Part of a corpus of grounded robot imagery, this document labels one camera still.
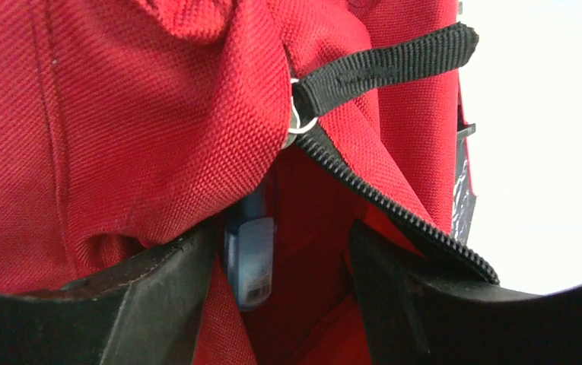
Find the black strap loop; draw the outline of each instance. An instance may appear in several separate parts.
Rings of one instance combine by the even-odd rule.
[[[302,120],[323,116],[377,87],[428,78],[465,65],[479,35],[456,23],[397,46],[335,60],[293,84]]]

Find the red backpack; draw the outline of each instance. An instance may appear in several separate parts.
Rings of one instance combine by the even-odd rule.
[[[0,363],[579,363],[582,288],[500,289],[455,239],[456,7],[0,2]],[[221,212],[273,172],[240,312]]]

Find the red fabric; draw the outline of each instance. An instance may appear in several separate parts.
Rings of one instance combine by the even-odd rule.
[[[219,212],[254,189],[285,139],[288,58],[301,77],[447,26],[455,6],[1,0],[0,291],[58,287]],[[457,82],[450,72],[384,88],[320,121],[357,174],[443,230]],[[297,148],[276,164],[273,295],[240,319],[216,267],[197,364],[366,358],[343,252],[354,219],[382,219]]]

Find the zipper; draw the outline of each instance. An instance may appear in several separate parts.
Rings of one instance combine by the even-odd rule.
[[[499,284],[497,273],[484,258],[369,185],[347,166],[335,147],[325,146],[314,138],[316,133],[323,133],[326,137],[317,126],[311,133],[298,135],[294,144],[337,180],[387,214],[421,253],[489,284]]]

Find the white background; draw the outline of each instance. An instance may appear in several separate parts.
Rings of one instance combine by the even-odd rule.
[[[463,0],[479,47],[461,70],[472,182],[469,246],[502,286],[582,283],[582,0]]]

